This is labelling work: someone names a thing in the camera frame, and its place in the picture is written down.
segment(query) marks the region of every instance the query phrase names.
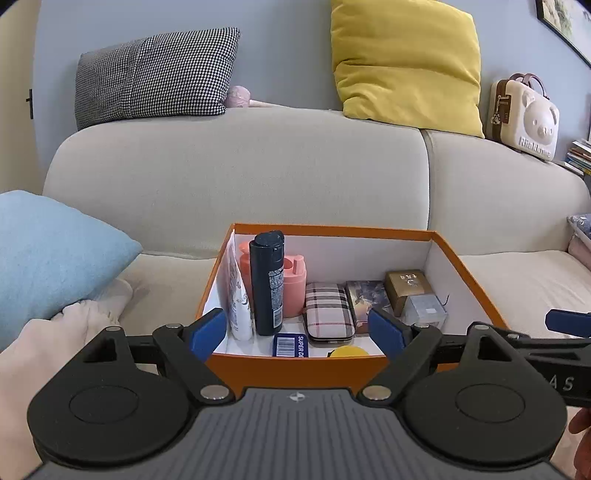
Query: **finger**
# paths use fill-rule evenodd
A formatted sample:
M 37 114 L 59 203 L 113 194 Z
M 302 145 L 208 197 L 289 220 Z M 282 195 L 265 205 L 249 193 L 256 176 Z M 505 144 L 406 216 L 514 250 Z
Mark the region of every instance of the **finger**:
M 591 431 L 587 431 L 579 443 L 573 465 L 585 478 L 591 477 Z
M 569 423 L 570 433 L 580 433 L 591 427 L 591 411 L 581 408 Z

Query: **open cardboard box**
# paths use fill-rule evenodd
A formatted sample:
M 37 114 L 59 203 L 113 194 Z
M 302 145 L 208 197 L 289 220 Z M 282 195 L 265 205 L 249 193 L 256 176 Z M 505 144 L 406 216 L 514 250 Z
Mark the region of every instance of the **open cardboard box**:
M 433 292 L 445 304 L 444 333 L 466 333 L 472 322 L 506 328 L 503 318 L 462 261 L 436 232 L 338 226 L 234 224 L 220 249 L 197 318 L 213 308 L 228 311 L 229 262 L 238 259 L 238 245 L 261 232 L 281 230 L 285 254 L 303 255 L 307 283 L 381 280 L 391 270 L 423 270 Z M 284 319 L 282 332 L 304 332 L 301 317 Z M 343 343 L 310 344 L 307 359 L 271 357 L 273 337 L 256 333 L 238 342 L 230 329 L 210 357 L 208 366 L 240 395 L 244 387 L 349 387 L 356 392 L 387 363 L 368 334 L 355 335 L 349 344 L 370 356 L 327 358 Z

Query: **sofa backrest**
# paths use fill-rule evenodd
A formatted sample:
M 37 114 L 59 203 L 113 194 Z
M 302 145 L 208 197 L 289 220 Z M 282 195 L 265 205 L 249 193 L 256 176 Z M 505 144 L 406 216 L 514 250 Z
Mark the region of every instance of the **sofa backrest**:
M 565 250 L 568 215 L 591 212 L 582 179 L 501 144 L 423 131 L 429 228 L 460 255 Z
M 146 251 L 207 258 L 233 222 L 425 229 L 428 189 L 417 129 L 236 108 L 84 129 L 56 152 L 44 194 Z

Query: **black bottle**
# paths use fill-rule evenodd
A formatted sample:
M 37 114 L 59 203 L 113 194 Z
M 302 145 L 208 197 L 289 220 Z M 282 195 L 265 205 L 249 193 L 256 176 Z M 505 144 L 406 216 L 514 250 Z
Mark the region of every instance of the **black bottle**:
M 249 244 L 256 332 L 274 335 L 283 321 L 284 237 L 279 230 L 259 233 Z

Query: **beige sofa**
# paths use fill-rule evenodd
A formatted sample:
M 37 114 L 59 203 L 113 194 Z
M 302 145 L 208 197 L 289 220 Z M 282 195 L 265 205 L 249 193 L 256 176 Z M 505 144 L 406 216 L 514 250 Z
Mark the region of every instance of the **beige sofa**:
M 434 229 L 510 327 L 558 335 L 550 308 L 591 310 L 591 273 L 564 252 L 586 186 L 479 138 L 291 108 L 114 122 L 61 145 L 44 194 L 142 243 L 128 334 L 193 320 L 234 221 Z

